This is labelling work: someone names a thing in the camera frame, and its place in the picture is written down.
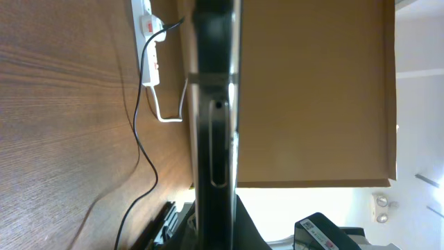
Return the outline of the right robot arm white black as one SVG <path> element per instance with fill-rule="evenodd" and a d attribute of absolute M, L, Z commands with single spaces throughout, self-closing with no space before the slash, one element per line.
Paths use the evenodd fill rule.
<path fill-rule="evenodd" d="M 131 250 L 197 249 L 195 205 L 192 203 L 179 218 L 176 203 L 168 201 L 157 217 L 148 223 Z M 259 234 L 241 199 L 237 197 L 233 248 L 238 250 L 271 250 Z"/>

